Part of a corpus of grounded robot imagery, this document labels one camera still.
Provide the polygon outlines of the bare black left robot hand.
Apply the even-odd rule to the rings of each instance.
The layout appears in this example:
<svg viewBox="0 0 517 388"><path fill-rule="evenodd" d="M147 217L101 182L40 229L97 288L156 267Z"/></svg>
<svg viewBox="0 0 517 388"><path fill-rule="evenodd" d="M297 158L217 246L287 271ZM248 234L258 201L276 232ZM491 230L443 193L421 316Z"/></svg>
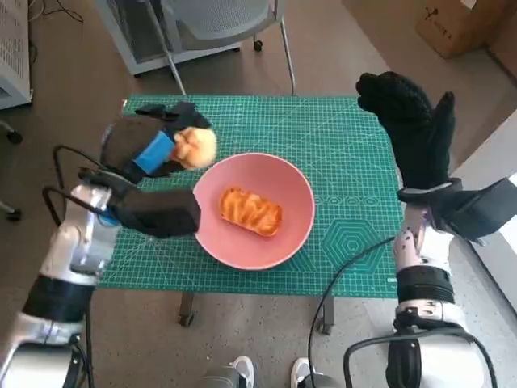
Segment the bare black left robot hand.
<svg viewBox="0 0 517 388"><path fill-rule="evenodd" d="M100 162L132 183L210 166L217 139L193 103L148 103L108 127Z"/></svg>

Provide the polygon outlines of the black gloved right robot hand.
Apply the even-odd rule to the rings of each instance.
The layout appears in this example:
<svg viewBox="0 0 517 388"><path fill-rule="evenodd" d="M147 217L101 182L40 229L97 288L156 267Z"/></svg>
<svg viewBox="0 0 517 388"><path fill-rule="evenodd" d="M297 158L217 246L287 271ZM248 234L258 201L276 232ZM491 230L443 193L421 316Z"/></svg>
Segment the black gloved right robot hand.
<svg viewBox="0 0 517 388"><path fill-rule="evenodd" d="M445 92L433 105L419 85L392 71L361 74L355 88L358 105L374 114L389 136L403 187L427 190L446 183L454 94Z"/></svg>

